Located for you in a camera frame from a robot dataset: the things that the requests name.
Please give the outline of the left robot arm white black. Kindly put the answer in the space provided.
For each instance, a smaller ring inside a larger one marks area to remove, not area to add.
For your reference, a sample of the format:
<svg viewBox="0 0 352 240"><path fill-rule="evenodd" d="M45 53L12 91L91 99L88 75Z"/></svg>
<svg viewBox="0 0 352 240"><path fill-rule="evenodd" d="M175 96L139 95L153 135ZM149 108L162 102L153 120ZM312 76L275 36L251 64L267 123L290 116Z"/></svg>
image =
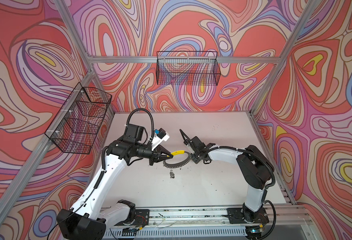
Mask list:
<svg viewBox="0 0 352 240"><path fill-rule="evenodd" d="M101 154L102 165L86 190L69 210L62 209L57 215L57 225L67 240L101 240L107 229L117 225L131 225L137 219L140 227L147 219L136 215L136 205L127 200L118 201L113 207L102 211L102 205L118 175L125 167L136 161L149 160L150 165L173 158L171 152L161 144L170 136L162 128L151 126L147 140L142 142L146 128L130 123L132 111L127 119L121 137L104 147Z"/></svg>

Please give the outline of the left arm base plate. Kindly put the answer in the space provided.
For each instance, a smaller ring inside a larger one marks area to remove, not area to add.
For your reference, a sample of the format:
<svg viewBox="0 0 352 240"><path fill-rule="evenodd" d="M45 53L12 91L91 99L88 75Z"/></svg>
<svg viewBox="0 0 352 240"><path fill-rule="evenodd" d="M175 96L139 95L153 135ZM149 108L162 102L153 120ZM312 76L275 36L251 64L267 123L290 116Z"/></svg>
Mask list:
<svg viewBox="0 0 352 240"><path fill-rule="evenodd" d="M149 223L149 216L149 209L139 209L135 211L131 220L125 220L122 224L124 226L135 226L136 228L145 227Z"/></svg>

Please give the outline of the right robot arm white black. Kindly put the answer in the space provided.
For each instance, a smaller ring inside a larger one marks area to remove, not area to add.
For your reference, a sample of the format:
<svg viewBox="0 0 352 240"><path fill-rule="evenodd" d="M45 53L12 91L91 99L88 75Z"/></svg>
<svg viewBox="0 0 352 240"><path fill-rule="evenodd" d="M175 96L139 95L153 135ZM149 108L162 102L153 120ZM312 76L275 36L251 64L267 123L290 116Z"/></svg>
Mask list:
<svg viewBox="0 0 352 240"><path fill-rule="evenodd" d="M179 131L195 163L203 162L207 165L213 161L222 161L240 168L248 184L246 199L240 211L241 218L247 223L268 223L264 203L267 190L276 184L276 178L274 167L264 154L254 145L244 149L214 143L206 145L198 137L191 139L183 130Z"/></svg>

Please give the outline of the key with black tag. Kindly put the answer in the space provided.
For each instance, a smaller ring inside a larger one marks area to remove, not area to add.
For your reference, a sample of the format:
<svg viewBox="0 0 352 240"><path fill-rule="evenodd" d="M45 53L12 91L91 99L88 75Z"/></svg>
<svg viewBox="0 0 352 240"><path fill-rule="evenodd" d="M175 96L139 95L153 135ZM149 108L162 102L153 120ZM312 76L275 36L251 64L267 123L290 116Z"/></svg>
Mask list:
<svg viewBox="0 0 352 240"><path fill-rule="evenodd" d="M170 170L170 178L174 179L175 178L175 173L173 172L173 170Z"/></svg>

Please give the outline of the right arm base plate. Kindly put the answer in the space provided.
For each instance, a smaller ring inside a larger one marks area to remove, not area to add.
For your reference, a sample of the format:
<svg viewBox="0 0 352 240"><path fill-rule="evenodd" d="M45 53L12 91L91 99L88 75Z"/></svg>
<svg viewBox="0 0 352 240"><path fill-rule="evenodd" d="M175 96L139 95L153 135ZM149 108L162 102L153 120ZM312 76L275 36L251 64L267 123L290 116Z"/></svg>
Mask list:
<svg viewBox="0 0 352 240"><path fill-rule="evenodd" d="M269 218L265 208L253 212L248 208L228 208L227 215L231 224L267 224Z"/></svg>

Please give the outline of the metal keyring disc yellow handle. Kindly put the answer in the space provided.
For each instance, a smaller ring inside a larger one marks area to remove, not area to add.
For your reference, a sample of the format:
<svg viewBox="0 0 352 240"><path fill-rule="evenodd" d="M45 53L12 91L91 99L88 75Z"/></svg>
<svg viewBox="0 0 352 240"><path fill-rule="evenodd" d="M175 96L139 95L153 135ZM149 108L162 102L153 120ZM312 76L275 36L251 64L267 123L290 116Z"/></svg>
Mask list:
<svg viewBox="0 0 352 240"><path fill-rule="evenodd" d="M191 154L187 151L173 152L173 158L164 160L163 166L168 169L177 169L185 166L191 160Z"/></svg>

